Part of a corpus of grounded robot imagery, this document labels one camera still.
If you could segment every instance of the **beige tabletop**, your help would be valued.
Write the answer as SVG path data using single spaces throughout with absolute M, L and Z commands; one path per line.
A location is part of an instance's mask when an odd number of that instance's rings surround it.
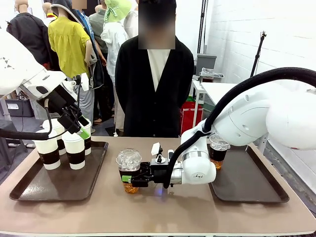
M 33 151 L 0 186 L 0 232 L 44 236 L 225 235 L 279 236 L 309 234 L 316 220 L 278 172 L 252 145 L 268 170 L 288 193 L 283 204 L 223 202 L 206 185 L 179 185 L 164 190 L 152 184 L 138 194 L 124 192 L 116 156 L 137 149 L 150 160 L 160 142 L 166 156 L 179 139 L 93 137 L 109 148 L 90 199 L 69 203 L 18 202 L 9 193 L 38 159 Z

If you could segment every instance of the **mannequin hand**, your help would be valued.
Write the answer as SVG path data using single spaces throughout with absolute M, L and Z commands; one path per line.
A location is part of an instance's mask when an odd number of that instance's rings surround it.
M 102 56 L 101 58 L 102 66 L 105 67 L 107 65 L 107 60 Z
M 84 61 L 85 61 L 86 65 L 88 67 L 90 67 L 90 59 L 89 58 L 85 58 Z

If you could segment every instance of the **gray shirt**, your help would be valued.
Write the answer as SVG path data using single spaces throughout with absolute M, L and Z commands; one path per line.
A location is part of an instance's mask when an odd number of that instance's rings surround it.
M 101 52 L 105 56 L 108 53 L 107 44 L 101 40 L 101 34 L 103 32 L 105 10 L 100 9 L 99 12 L 89 16 L 89 21 L 94 33 L 95 40 L 98 42 Z

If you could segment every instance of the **plastic cup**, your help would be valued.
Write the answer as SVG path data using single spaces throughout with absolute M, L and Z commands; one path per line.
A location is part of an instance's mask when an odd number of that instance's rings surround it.
M 141 161 L 142 157 L 135 149 L 124 149 L 118 154 L 118 170 L 124 185 L 124 190 L 128 194 L 135 194 L 138 192 L 138 188 L 133 187 L 132 184 L 126 181 L 126 179 L 139 173 Z
M 217 133 L 213 133 L 209 137 L 210 149 L 209 157 L 211 161 L 215 164 L 216 169 L 221 169 L 225 155 L 231 145 L 221 138 Z
M 63 125 L 61 125 L 56 118 L 53 118 L 51 120 L 51 125 L 53 127 L 53 130 L 57 132 L 57 135 L 62 134 L 65 131 L 65 128 L 63 127 Z M 49 129 L 48 120 L 45 120 L 43 122 L 43 128 Z M 63 140 L 61 139 L 61 136 L 57 137 L 57 144 L 58 144 L 59 155 L 65 154 L 66 153 L 65 144 Z
M 37 131 L 36 133 L 44 133 L 49 132 L 49 129 L 43 129 Z M 57 132 L 52 130 L 48 137 L 55 137 L 57 136 Z M 58 145 L 57 139 L 49 139 L 45 141 L 37 141 L 34 140 L 35 146 L 39 153 L 39 157 L 41 161 L 43 161 L 44 167 L 47 170 L 56 169 L 60 166 L 60 159 L 59 159 L 59 152 L 58 152 Z
M 81 169 L 84 161 L 84 140 L 76 133 L 66 132 L 62 135 L 71 169 Z
M 91 126 L 92 123 L 90 120 L 86 119 L 89 124 L 87 126 L 83 126 L 81 123 L 79 123 L 81 125 L 81 127 L 87 132 L 89 133 L 89 137 L 87 139 L 84 140 L 84 155 L 88 155 L 91 153 Z

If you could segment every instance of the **red bag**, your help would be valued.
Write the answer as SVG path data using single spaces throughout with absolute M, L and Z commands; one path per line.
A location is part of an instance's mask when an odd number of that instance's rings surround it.
M 180 127 L 181 135 L 193 127 L 194 108 L 195 102 L 186 101 L 180 109 Z M 203 108 L 201 105 L 197 107 L 197 120 L 196 125 L 202 121 Z

